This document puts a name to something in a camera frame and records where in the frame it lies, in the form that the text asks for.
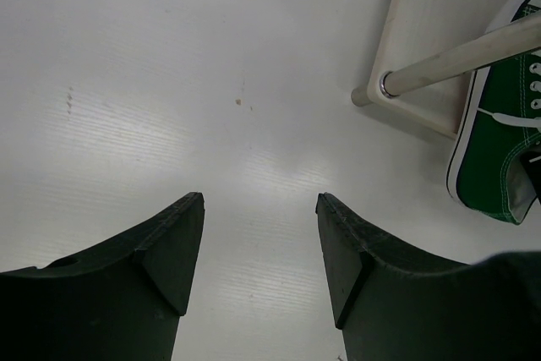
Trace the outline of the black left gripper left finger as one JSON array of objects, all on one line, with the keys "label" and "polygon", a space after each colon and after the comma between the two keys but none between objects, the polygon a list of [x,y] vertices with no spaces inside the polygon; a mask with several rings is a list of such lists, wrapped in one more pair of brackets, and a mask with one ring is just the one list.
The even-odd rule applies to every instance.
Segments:
[{"label": "black left gripper left finger", "polygon": [[187,313],[204,198],[50,265],[1,275],[4,360],[168,360]]}]

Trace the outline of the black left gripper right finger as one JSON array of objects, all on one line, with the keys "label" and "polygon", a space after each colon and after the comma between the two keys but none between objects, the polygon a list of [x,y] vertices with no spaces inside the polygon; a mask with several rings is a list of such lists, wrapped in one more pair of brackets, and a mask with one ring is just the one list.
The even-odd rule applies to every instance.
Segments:
[{"label": "black left gripper right finger", "polygon": [[315,212],[348,359],[539,359],[539,252],[467,265],[397,238],[333,194],[320,194]]}]

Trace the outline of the green canvas sneaker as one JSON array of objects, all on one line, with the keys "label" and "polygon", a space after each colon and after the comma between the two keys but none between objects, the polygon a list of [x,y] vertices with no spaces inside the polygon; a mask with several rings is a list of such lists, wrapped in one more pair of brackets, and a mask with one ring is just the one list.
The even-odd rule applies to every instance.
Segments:
[{"label": "green canvas sneaker", "polygon": [[539,49],[472,74],[446,187],[467,208],[515,225],[539,199]]}]

